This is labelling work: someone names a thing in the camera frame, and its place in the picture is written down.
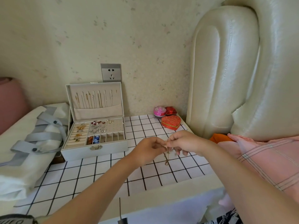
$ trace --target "wall socket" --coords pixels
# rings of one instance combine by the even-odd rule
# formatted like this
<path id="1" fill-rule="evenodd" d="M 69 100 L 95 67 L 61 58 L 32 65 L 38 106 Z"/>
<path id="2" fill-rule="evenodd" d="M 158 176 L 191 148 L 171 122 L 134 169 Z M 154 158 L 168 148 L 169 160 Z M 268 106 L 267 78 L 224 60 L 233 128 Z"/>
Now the wall socket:
<path id="1" fill-rule="evenodd" d="M 103 82 L 121 82 L 120 64 L 101 64 Z"/>

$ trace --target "wallpaper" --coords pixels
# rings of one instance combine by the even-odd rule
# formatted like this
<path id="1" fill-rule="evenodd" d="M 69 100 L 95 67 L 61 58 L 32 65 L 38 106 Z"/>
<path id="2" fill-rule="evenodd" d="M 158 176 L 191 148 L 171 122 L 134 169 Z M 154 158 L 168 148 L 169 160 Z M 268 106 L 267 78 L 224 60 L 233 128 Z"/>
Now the wallpaper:
<path id="1" fill-rule="evenodd" d="M 154 106 L 187 113 L 190 45 L 223 0 L 0 0 L 0 76 L 20 80 L 32 107 L 66 102 L 66 84 L 102 82 L 121 64 L 125 116 Z"/>

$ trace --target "heart-shaped box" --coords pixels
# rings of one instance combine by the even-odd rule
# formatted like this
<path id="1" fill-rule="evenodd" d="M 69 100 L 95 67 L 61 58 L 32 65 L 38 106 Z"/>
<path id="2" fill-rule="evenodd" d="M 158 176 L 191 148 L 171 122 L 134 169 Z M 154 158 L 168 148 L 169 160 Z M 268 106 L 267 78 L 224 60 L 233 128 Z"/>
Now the heart-shaped box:
<path id="1" fill-rule="evenodd" d="M 178 116 L 164 116 L 162 117 L 161 124 L 168 129 L 176 131 L 180 126 L 181 118 Z"/>

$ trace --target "hand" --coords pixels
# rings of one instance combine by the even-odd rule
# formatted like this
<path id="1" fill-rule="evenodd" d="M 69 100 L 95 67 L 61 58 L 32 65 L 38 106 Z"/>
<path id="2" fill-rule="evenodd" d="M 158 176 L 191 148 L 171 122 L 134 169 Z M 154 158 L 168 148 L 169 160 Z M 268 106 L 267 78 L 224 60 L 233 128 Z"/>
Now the hand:
<path id="1" fill-rule="evenodd" d="M 142 139 L 138 145 L 129 153 L 139 167 L 150 163 L 156 156 L 166 152 L 166 141 L 158 137 Z"/>
<path id="2" fill-rule="evenodd" d="M 188 155 L 188 152 L 195 152 L 197 155 L 202 156 L 203 148 L 210 143 L 213 144 L 213 142 L 196 136 L 191 132 L 178 131 L 168 138 L 166 145 L 168 150 L 174 148 L 178 155 L 183 150 L 183 155 L 185 156 Z"/>

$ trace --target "orange fabric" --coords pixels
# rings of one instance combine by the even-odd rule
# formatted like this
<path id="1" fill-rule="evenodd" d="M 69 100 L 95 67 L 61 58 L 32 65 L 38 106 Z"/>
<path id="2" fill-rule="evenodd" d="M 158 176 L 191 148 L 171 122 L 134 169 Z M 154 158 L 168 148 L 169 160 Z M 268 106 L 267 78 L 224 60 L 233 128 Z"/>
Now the orange fabric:
<path id="1" fill-rule="evenodd" d="M 213 134 L 213 136 L 209 140 L 215 142 L 216 144 L 218 144 L 219 142 L 234 142 L 234 140 L 230 139 L 229 136 L 220 133 Z"/>

